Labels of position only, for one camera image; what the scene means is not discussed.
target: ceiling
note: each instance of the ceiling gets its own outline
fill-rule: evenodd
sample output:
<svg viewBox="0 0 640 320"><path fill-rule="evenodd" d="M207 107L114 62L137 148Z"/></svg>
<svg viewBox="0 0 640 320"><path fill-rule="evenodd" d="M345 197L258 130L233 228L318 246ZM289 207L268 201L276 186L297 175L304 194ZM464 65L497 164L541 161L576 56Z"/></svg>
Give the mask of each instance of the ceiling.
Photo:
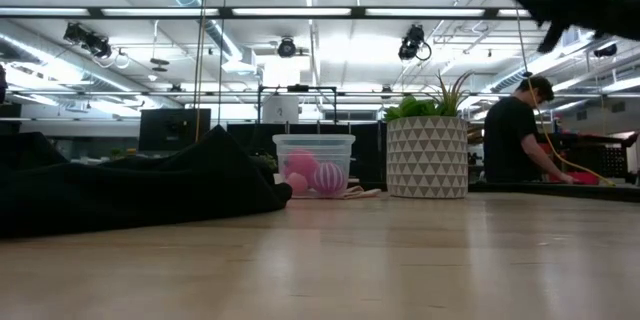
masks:
<svg viewBox="0 0 640 320"><path fill-rule="evenodd" d="M2 0L3 6L92 6L92 7L174 7L175 0ZM211 7L233 6L477 6L507 7L511 0L206 0ZM68 44L62 39L68 20L62 19L11 19L10 22L26 29L33 36L47 44L62 47ZM193 20L163 20L158 23L157 38L154 40L154 22L150 20L83 20L87 28L108 36L110 44L126 53L130 63L123 65L126 57L117 59L107 71L151 90L166 90L172 84L182 84L185 89L193 88L196 78L196 57L198 55L199 25ZM398 58L400 39L412 24L420 24L429 34L435 29L428 42L433 49L429 61L403 63ZM383 85L392 85L396 91L420 91L426 85L436 84L435 74L445 70L446 81L453 81L465 71L476 72L467 88L483 91L499 80L501 74L522 65L522 50L527 58L535 54L538 43L545 34L545 28L538 29L532 21L523 21L518 26L515 21L460 21L438 20L315 20L310 28L307 20L233 19L221 21L221 26L235 43L252 48L257 55L257 63L265 64L275 58L275 46L282 37L292 37L295 44L304 49L312 47L314 38L317 83L338 86L349 91L379 91ZM523 49L520 45L522 34ZM636 55L635 45L620 41L621 53ZM69 52L83 57L86 66L94 67L88 53L78 47ZM202 80L217 83L222 80L225 89L256 89L258 80L254 75L238 75L222 71L221 56L216 45L205 36L202 55ZM302 63L309 60L305 51ZM152 57L171 62L166 73L154 73L150 63ZM112 63L115 55L103 65ZM606 65L610 58L589 61L589 69ZM301 67L300 81L312 84L313 75L310 60ZM558 82L571 79L576 73L586 71L587 56L576 55L569 61L547 70ZM158 79L150 81L149 75ZM215 88L217 84L205 87Z"/></svg>

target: yellow cable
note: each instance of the yellow cable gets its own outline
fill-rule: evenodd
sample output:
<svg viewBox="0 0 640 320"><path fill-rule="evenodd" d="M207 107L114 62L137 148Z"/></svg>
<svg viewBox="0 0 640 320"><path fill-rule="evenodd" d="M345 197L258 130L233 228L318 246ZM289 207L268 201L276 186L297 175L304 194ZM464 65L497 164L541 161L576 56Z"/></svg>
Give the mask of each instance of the yellow cable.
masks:
<svg viewBox="0 0 640 320"><path fill-rule="evenodd" d="M547 143L549 143L549 146L551 147L551 151L553 152L553 155L555 155L558 159L560 159L560 161L562 161L563 163L569 165L569 166L573 166L574 168L578 168L580 170L584 170L586 172L588 172L591 175L596 176L598 179L604 181L607 185L609 186L616 186L616 184L605 178L604 176L596 173L593 170L587 169L586 167L580 166L578 164L574 164L568 160L565 160L562 156L560 156L560 154L558 154L558 152L556 151L556 148L553 147L553 144L551 143L551 139L549 138L549 134L547 133L547 130L544 128L544 118L542 117L542 112L540 111L540 109L538 108L538 101L536 100L536 93L533 91L533 85L531 85L531 77L529 77L527 79L527 82L529 83L529 91L531 91L531 97L533 98L533 104L536 107L536 110L538 110L538 116L540 117L540 126L542 127L542 132L544 132L544 136L547 138Z"/></svg>

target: desk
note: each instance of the desk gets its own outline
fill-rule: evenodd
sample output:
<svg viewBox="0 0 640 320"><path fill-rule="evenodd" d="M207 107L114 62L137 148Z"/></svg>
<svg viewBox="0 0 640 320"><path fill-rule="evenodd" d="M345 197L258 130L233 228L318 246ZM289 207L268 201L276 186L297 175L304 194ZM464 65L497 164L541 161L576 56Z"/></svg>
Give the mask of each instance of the desk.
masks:
<svg viewBox="0 0 640 320"><path fill-rule="evenodd" d="M292 201L0 242L0 318L638 319L640 206L530 194Z"/></svg>

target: green plant leaves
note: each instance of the green plant leaves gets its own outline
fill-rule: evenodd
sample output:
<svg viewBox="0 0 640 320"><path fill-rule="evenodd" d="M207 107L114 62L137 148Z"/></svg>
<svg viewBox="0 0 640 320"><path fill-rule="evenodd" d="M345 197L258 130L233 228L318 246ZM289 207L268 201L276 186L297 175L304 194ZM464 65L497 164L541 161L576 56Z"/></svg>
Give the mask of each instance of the green plant leaves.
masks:
<svg viewBox="0 0 640 320"><path fill-rule="evenodd" d="M406 96L398 107L386 109L385 121L411 116L451 116L458 114L458 106L467 97L468 91L462 91L462 84L473 74L466 72L460 76L453 86L447 87L440 74L438 96L429 95L432 99L417 100L413 95Z"/></svg>

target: triangle pattern pot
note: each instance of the triangle pattern pot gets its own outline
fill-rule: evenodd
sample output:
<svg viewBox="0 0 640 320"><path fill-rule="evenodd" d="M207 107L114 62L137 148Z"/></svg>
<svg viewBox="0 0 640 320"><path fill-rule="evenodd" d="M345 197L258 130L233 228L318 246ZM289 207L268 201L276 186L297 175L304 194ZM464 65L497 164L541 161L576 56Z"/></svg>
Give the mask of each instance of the triangle pattern pot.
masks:
<svg viewBox="0 0 640 320"><path fill-rule="evenodd" d="M416 116L387 124L387 188L391 195L464 198L467 173L465 120Z"/></svg>

